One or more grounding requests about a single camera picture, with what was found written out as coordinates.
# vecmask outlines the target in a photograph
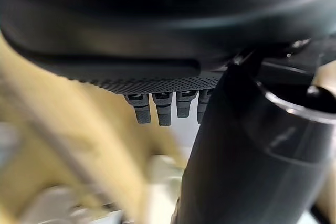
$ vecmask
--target dark curved edge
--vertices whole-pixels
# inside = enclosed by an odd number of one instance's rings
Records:
[[[331,224],[330,221],[321,213],[317,206],[312,206],[312,208],[310,209],[310,213],[319,224]]]
[[[139,60],[90,55],[44,55],[16,45],[5,31],[2,31],[2,34],[8,44],[21,56],[48,71],[69,79],[183,78],[198,76],[201,72],[195,60]]]

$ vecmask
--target blurred object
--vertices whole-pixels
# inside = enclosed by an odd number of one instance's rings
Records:
[[[314,84],[324,87],[336,95],[336,61],[320,67]],[[331,224],[336,224],[336,161],[331,166],[329,177],[317,200],[317,206]]]
[[[59,184],[71,187],[80,204],[91,209],[94,216],[105,215],[98,197],[47,144],[41,129],[17,108],[22,104],[8,95],[1,85],[0,121],[13,125],[20,132],[22,143],[14,158],[0,170],[0,223],[16,223],[37,193]]]
[[[152,158],[146,224],[170,224],[180,196],[183,170],[167,156]]]
[[[92,217],[74,214],[78,199],[64,186],[55,186],[40,192],[21,217],[20,224],[89,224]]]
[[[17,130],[9,123],[0,122],[0,169],[14,156],[19,145]]]
[[[0,50],[3,97],[11,101],[8,106],[8,102],[4,101],[3,106],[5,109],[17,106],[13,114],[24,114],[19,117],[28,117],[36,129],[49,133],[45,139],[34,138],[27,142],[45,141],[38,147],[50,148],[47,145],[51,145],[52,151],[59,155],[57,158],[65,159],[67,156],[77,167],[72,172],[79,170],[81,175],[84,174],[80,186],[96,192],[100,207],[116,201],[127,219],[141,223],[148,183],[146,168],[151,156],[172,156],[180,167],[185,166],[185,159],[170,130],[159,128],[157,116],[152,116],[155,119],[152,124],[138,125],[132,108],[125,103],[123,96],[45,72],[18,56],[2,38]],[[21,124],[31,131],[24,122]],[[18,168],[24,167],[23,171],[16,172],[17,191],[7,190],[6,197],[0,193],[0,202],[4,201],[5,208],[9,208],[14,216],[31,198],[16,202],[16,193],[24,190],[20,177],[32,172],[32,162],[39,157],[38,151],[38,148],[32,148],[26,154],[25,163]],[[46,155],[45,150],[40,151],[41,155]],[[52,162],[48,155],[39,160],[39,164],[32,167],[41,172],[41,176],[48,173],[39,165],[45,166],[49,173],[53,170],[49,168]],[[32,185],[32,191],[40,191],[46,184],[68,184],[62,183],[62,174],[48,179],[48,183],[34,176],[29,178],[34,183],[38,180],[38,185]]]

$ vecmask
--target black cylinder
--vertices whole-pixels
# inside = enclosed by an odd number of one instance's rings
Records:
[[[332,156],[336,100],[266,88],[232,65],[215,89],[183,175],[174,224],[295,224]]]

